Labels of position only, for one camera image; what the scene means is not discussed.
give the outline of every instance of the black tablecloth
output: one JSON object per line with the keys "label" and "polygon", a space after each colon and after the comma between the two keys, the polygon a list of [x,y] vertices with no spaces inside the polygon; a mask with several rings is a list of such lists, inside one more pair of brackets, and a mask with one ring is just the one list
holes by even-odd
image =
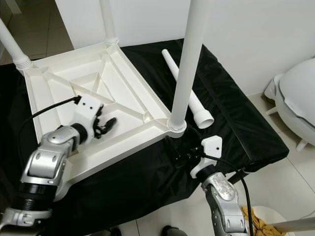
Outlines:
{"label": "black tablecloth", "polygon": [[[179,64],[183,40],[123,47],[123,52],[162,102],[171,110],[176,82],[161,51],[167,48]],[[1,167],[17,186],[22,169],[16,150],[17,129],[31,115],[24,78],[14,65],[0,67]],[[86,235],[142,217],[161,206],[188,198],[198,182],[189,176],[185,160],[201,138],[223,138],[222,159],[254,172],[285,158],[288,148],[259,111],[241,92],[216,57],[203,47],[193,90],[215,118],[204,130],[196,127],[188,110],[189,128],[179,139],[159,141],[105,170],[75,184],[54,204],[51,235]],[[22,135],[23,156],[36,148],[32,124]],[[219,167],[224,173],[231,170]]]}

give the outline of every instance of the yellow object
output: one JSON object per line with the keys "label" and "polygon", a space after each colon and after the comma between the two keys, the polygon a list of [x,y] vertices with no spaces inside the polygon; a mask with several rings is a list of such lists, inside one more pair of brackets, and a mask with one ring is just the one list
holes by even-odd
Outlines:
{"label": "yellow object", "polygon": [[[248,221],[248,209],[246,206],[242,207],[242,212],[245,220]],[[253,208],[252,212],[252,225],[253,225],[253,236],[285,236],[286,233],[280,233],[275,227],[267,225],[262,219],[255,216]]]}

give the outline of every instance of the black cable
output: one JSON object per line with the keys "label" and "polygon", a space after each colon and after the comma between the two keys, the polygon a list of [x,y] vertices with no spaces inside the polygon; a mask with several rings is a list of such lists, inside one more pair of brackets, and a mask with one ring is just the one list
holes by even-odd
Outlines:
{"label": "black cable", "polygon": [[252,209],[251,209],[251,201],[250,201],[250,193],[248,191],[248,188],[247,188],[247,184],[244,180],[244,178],[242,177],[241,173],[239,172],[239,170],[233,166],[232,164],[230,164],[228,161],[225,161],[223,159],[220,159],[220,158],[216,158],[216,157],[212,157],[212,156],[208,156],[206,154],[203,154],[203,157],[206,157],[206,158],[209,158],[209,159],[212,159],[212,160],[215,160],[215,161],[219,161],[221,163],[224,163],[225,165],[229,166],[230,168],[232,168],[236,174],[240,177],[241,179],[241,182],[244,186],[244,190],[245,190],[245,195],[246,195],[246,202],[247,202],[247,211],[248,211],[248,221],[249,221],[249,228],[250,228],[250,236],[253,236],[254,233],[253,233],[253,229],[252,229]]}
{"label": "black cable", "polygon": [[23,122],[23,124],[21,125],[21,127],[20,127],[20,129],[19,129],[19,132],[18,132],[18,140],[17,140],[17,141],[18,141],[18,143],[17,143],[17,145],[18,145],[18,153],[19,153],[19,156],[20,156],[19,159],[20,159],[20,164],[21,164],[22,170],[23,170],[24,167],[25,167],[25,163],[24,163],[24,158],[23,158],[23,156],[22,156],[22,150],[21,150],[21,134],[22,134],[22,131],[23,131],[25,125],[26,125],[29,121],[31,121],[31,120],[34,119],[35,117],[39,116],[40,114],[43,114],[43,113],[46,112],[46,111],[49,111],[49,110],[51,110],[51,109],[53,109],[53,108],[55,108],[55,107],[61,106],[61,105],[65,104],[65,103],[68,103],[68,102],[71,102],[71,101],[74,101],[74,103],[78,104],[79,101],[80,101],[80,99],[81,99],[81,96],[76,96],[76,97],[72,97],[72,98],[69,98],[69,99],[67,99],[67,100],[58,102],[58,103],[56,103],[56,104],[53,104],[53,105],[51,105],[51,106],[49,106],[49,107],[46,107],[46,108],[44,108],[44,109],[42,109],[42,110],[40,110],[40,111],[34,113],[33,115],[31,115],[29,118],[27,118],[27,119]]}

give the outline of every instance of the tiled floor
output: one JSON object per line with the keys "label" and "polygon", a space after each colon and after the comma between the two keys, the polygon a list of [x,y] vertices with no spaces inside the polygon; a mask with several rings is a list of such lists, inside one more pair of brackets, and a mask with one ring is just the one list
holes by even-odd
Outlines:
{"label": "tiled floor", "polygon": [[[13,15],[8,29],[30,59],[73,50],[54,0],[26,0],[21,14]],[[12,63],[5,50],[0,64]]]}
{"label": "tiled floor", "polygon": [[[299,138],[288,129],[278,114],[265,115],[273,105],[261,94],[251,95],[249,99],[290,149],[288,158],[245,178],[252,205],[270,207],[287,220],[299,219],[312,213],[315,210],[315,147],[309,145],[297,152],[295,147]],[[237,183],[236,188],[240,204],[245,205],[242,185]],[[189,236],[214,236],[210,209],[201,188],[197,188],[189,199],[164,206],[120,227],[124,236],[159,236],[165,225],[179,227]],[[314,236],[315,231],[298,232],[295,235]]]}

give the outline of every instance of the white wall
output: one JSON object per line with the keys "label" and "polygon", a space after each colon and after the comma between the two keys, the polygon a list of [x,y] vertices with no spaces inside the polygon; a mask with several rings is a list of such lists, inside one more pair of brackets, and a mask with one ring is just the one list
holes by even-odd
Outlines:
{"label": "white wall", "polygon": [[[74,48],[105,40],[98,0],[56,0]],[[204,44],[245,94],[315,54],[314,0],[212,0]],[[183,37],[189,0],[111,0],[121,46]]]}

